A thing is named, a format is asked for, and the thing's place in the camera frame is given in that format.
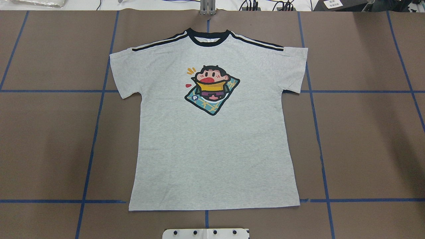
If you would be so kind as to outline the clear plastic bag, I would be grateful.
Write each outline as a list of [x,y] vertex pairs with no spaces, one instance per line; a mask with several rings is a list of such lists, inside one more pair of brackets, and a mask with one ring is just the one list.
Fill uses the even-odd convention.
[[27,4],[44,7],[62,8],[65,5],[65,0],[12,0],[16,4]]

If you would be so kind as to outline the black device with label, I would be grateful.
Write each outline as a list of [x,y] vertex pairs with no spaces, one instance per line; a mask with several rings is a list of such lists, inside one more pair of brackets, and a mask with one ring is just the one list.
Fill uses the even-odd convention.
[[361,12],[373,0],[319,0],[313,12]]

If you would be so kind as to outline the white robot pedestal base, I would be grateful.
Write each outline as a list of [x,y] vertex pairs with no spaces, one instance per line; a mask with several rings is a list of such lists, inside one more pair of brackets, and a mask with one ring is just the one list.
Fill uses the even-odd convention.
[[205,228],[167,229],[163,239],[249,239],[249,229],[244,228]]

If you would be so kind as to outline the aluminium frame post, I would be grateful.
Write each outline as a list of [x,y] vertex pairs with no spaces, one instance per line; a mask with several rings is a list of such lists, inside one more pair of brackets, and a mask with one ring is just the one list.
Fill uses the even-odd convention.
[[212,16],[216,14],[215,0],[199,0],[200,2],[200,15]]

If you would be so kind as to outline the grey cartoon print t-shirt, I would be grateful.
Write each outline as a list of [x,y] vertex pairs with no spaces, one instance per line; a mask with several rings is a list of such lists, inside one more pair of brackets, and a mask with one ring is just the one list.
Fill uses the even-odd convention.
[[299,206],[282,94],[308,48],[191,28],[110,54],[121,98],[139,93],[129,211]]

